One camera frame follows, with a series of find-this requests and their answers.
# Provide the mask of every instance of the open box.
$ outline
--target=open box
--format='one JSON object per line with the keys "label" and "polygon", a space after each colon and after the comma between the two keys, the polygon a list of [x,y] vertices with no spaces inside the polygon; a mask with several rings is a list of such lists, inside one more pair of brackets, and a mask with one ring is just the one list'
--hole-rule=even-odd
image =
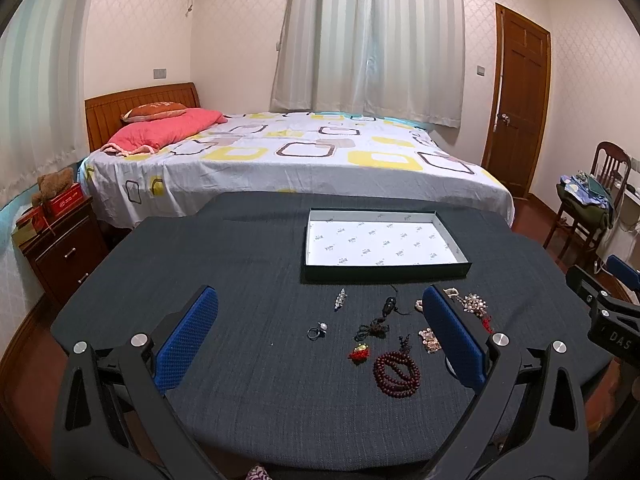
{"label": "open box", "polygon": [[471,267],[436,212],[312,209],[304,278],[310,282],[425,282]]}

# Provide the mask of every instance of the gray tablecloth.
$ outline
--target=gray tablecloth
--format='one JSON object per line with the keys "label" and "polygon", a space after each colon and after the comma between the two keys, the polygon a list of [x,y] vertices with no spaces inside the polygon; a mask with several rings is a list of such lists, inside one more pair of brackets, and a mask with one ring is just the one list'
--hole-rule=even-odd
{"label": "gray tablecloth", "polygon": [[[385,340],[369,338],[372,357],[347,359],[361,323],[379,316],[388,285],[301,283],[309,208],[437,210],[472,262],[464,280],[445,282],[488,303],[494,328],[522,346],[566,342],[581,383],[610,356],[588,341],[582,302],[542,247],[511,233],[490,212],[441,203],[284,193],[224,194],[189,218],[149,218],[98,266],[51,328],[70,351],[78,340],[94,348],[121,345],[151,332],[180,309],[201,284],[220,297],[218,319],[182,384],[167,397],[197,440],[267,463],[354,470],[430,458],[472,399],[427,354],[418,330],[424,317],[393,313]],[[398,285],[398,306],[412,310],[428,283]],[[323,321],[326,338],[306,330]],[[398,349],[411,334],[422,382],[407,399],[377,388],[373,359]],[[508,408],[498,434],[513,420]]]}

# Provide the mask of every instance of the wooden door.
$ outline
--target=wooden door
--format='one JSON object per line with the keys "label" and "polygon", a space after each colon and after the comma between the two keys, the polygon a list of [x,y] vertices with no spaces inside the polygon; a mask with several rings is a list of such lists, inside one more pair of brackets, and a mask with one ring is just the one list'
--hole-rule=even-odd
{"label": "wooden door", "polygon": [[538,163],[551,69],[547,30],[499,4],[494,106],[482,166],[526,198]]}

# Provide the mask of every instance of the wooden nightstand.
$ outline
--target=wooden nightstand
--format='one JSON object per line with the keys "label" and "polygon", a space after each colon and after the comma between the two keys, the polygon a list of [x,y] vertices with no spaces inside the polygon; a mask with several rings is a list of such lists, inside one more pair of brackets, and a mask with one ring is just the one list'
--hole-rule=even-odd
{"label": "wooden nightstand", "polygon": [[91,197],[20,247],[47,296],[62,307],[107,255]]}

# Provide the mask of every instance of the pillow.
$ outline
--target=pillow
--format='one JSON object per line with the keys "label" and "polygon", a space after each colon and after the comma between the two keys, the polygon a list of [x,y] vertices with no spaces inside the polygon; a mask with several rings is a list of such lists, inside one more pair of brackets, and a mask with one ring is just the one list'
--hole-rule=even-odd
{"label": "pillow", "polygon": [[226,123],[222,112],[187,108],[179,117],[127,124],[100,150],[123,156],[156,153],[165,146],[200,133],[216,123]]}
{"label": "pillow", "polygon": [[125,123],[139,123],[140,121],[155,121],[167,117],[177,117],[187,111],[187,107],[180,103],[149,103],[136,106],[120,118]]}

